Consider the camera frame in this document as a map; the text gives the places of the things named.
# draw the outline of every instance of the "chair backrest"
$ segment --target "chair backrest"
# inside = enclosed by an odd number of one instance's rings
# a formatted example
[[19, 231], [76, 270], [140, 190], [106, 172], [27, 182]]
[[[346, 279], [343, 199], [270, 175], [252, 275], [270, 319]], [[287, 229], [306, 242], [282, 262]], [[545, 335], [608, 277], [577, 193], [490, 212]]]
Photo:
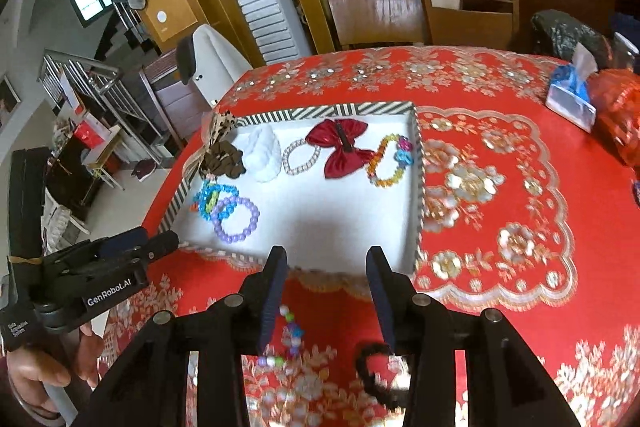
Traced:
[[420, 0], [329, 0], [329, 6], [342, 46], [424, 42]]
[[185, 85], [175, 78], [172, 73], [177, 69], [175, 50], [172, 50], [142, 68], [140, 79], [169, 133], [183, 149], [183, 140], [188, 140], [200, 128], [202, 114], [211, 108], [193, 82]]
[[511, 4], [511, 12], [477, 12], [433, 6], [422, 0], [427, 44], [485, 46], [507, 50], [520, 27], [518, 0], [494, 0]]

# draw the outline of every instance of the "purple beaded bracelet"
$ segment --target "purple beaded bracelet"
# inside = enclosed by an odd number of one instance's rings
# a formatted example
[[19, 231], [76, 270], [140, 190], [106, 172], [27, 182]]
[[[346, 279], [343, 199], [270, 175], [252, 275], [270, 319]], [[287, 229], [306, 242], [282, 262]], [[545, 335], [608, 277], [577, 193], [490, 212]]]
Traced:
[[258, 207], [253, 204], [253, 202], [249, 198], [238, 198], [236, 196], [231, 196], [230, 198], [224, 198], [223, 200], [218, 201], [218, 204], [213, 209], [211, 215], [218, 216], [218, 214], [229, 204], [229, 203], [237, 203], [244, 204], [251, 211], [251, 220], [249, 221], [249, 226], [242, 230], [242, 233], [229, 235], [224, 230], [222, 230], [222, 223], [216, 217], [213, 219], [213, 230], [216, 232], [216, 235], [220, 238], [223, 243], [238, 243], [240, 241], [244, 241], [247, 237], [249, 237], [252, 232], [258, 226], [258, 217], [260, 217], [260, 212], [258, 211]]

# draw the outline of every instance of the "tray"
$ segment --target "tray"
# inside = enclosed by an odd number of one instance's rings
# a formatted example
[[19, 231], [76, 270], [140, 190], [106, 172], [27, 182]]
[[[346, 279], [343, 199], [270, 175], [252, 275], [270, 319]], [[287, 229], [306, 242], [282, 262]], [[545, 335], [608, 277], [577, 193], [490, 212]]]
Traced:
[[[254, 114], [239, 118], [239, 128], [229, 140], [242, 150], [256, 125], [271, 123], [284, 150], [325, 118], [346, 117], [369, 124], [365, 134], [356, 139], [356, 147], [375, 150], [384, 136], [397, 133], [415, 144], [415, 158], [422, 157], [415, 107], [410, 102], [325, 105]], [[378, 166], [380, 178], [390, 177], [396, 169], [394, 150], [395, 144], [390, 144]], [[161, 230], [171, 227], [183, 249], [207, 256], [230, 255], [240, 261], [261, 263], [273, 245], [283, 245], [291, 267], [350, 275], [363, 275], [367, 250], [380, 245], [392, 269], [411, 273], [421, 230], [422, 163], [416, 161], [407, 168], [399, 184], [379, 188], [369, 183], [364, 169], [338, 180], [326, 180], [324, 164], [332, 151], [322, 149], [318, 162], [302, 174], [289, 176], [283, 170], [265, 184], [248, 174], [237, 180], [219, 178], [221, 184], [235, 185], [240, 196], [250, 198], [260, 210], [257, 230], [241, 243], [222, 243], [212, 224], [190, 210], [202, 185], [198, 175], [191, 183], [182, 181]], [[311, 154], [311, 147], [294, 150], [290, 165], [306, 162]], [[223, 226], [228, 233], [238, 233], [248, 221], [249, 211], [238, 206]]]

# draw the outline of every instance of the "red satin bow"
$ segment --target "red satin bow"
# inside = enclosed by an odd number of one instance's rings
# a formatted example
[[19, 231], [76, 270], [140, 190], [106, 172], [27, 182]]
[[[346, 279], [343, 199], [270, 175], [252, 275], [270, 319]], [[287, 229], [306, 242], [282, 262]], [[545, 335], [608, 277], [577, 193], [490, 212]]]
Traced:
[[335, 147], [324, 165], [324, 177], [342, 178], [357, 171], [371, 161], [375, 152], [356, 149], [353, 145], [369, 125], [367, 123], [345, 118], [343, 120], [324, 120], [306, 135], [309, 145], [319, 147]]

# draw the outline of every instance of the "metal bolt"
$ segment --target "metal bolt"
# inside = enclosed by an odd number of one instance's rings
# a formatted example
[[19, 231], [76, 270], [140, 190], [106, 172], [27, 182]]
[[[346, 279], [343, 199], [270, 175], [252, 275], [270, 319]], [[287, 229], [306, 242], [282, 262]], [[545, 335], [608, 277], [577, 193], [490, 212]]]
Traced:
[[484, 316], [491, 322], [500, 322], [502, 320], [502, 313], [500, 313], [500, 310], [495, 308], [488, 308], [484, 310]]
[[416, 306], [428, 306], [431, 304], [431, 297], [426, 293], [417, 293], [411, 297], [411, 300]]
[[154, 315], [154, 322], [158, 326], [162, 326], [163, 324], [167, 324], [171, 320], [171, 313], [167, 311], [158, 312]]
[[225, 297], [225, 304], [230, 308], [237, 308], [243, 302], [244, 297], [242, 297], [239, 293], [233, 293]]

